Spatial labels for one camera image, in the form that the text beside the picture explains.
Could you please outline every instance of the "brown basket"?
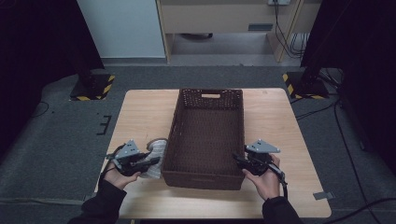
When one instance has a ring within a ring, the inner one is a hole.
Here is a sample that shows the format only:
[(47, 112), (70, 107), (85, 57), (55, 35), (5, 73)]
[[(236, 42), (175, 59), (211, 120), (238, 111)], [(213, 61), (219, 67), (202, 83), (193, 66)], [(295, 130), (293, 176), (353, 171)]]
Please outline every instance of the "brown basket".
[(233, 153), (244, 155), (240, 90), (180, 90), (163, 159), (172, 187), (241, 189), (244, 176)]

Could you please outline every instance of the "hand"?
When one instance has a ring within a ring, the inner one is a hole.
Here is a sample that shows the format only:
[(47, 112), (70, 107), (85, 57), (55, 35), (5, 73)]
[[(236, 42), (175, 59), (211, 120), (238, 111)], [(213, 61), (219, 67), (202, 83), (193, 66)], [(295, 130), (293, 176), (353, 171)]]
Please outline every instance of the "hand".
[(104, 180), (116, 186), (118, 189), (124, 189), (129, 183), (136, 181), (137, 177), (141, 175), (140, 172), (137, 172), (131, 176), (122, 175), (116, 169), (116, 165), (113, 162), (108, 165), (107, 170), (108, 171), (104, 177)]
[[(270, 154), (274, 164), (279, 167), (280, 159), (273, 154)], [(253, 175), (249, 170), (243, 169), (242, 172), (245, 177), (256, 186), (257, 192), (264, 199), (272, 199), (280, 195), (279, 192), (279, 179), (276, 174), (268, 169), (263, 175)]]

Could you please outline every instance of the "basket handle hole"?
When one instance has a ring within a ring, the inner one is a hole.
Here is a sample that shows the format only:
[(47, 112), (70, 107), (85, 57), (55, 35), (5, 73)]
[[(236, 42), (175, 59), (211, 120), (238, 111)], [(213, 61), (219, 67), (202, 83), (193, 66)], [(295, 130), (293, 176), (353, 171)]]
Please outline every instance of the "basket handle hole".
[(220, 94), (202, 94), (201, 96), (203, 98), (215, 98), (215, 99), (219, 99), (220, 98)]

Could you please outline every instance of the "floor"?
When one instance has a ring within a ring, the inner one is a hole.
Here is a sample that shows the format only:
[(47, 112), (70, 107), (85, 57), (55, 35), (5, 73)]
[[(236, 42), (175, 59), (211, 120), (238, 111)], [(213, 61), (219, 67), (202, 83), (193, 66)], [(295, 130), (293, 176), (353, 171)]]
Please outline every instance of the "floor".
[[(286, 56), (275, 61), (265, 34), (214, 34), (212, 38), (177, 35), (169, 63), (151, 60), (113, 62), (106, 70), (116, 75), (104, 101), (70, 102), (68, 93), (77, 77), (66, 77), (43, 90), (20, 139), (0, 166), (0, 223), (65, 223), (79, 214), (79, 205), (59, 205), (72, 200), (81, 203), (91, 195), (101, 170), (122, 104), (130, 89), (178, 89), (180, 87), (286, 89), (281, 75), (304, 71), (300, 58)], [(328, 70), (337, 80), (337, 69)], [(334, 88), (327, 86), (329, 92)], [(304, 218), (304, 223), (324, 223), (342, 217), (380, 199), (396, 198), (396, 178), (374, 152), (362, 151), (347, 113), (332, 106), (336, 95), (324, 100), (290, 99), (293, 111), (329, 200), (329, 218)], [(346, 145), (335, 122), (335, 112), (344, 131)], [(112, 115), (108, 134), (99, 125)], [(57, 205), (21, 202), (16, 199), (57, 199)], [(379, 203), (340, 223), (394, 223), (396, 203)], [(118, 223), (130, 223), (120, 220)], [(142, 223), (257, 223), (259, 220), (142, 220)]]

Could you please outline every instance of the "wall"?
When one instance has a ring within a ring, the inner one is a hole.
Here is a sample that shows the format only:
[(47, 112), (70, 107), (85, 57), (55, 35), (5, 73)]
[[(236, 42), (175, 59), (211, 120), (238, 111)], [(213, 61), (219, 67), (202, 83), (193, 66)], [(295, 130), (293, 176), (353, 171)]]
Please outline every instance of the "wall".
[(101, 58), (165, 58), (155, 0), (78, 0)]

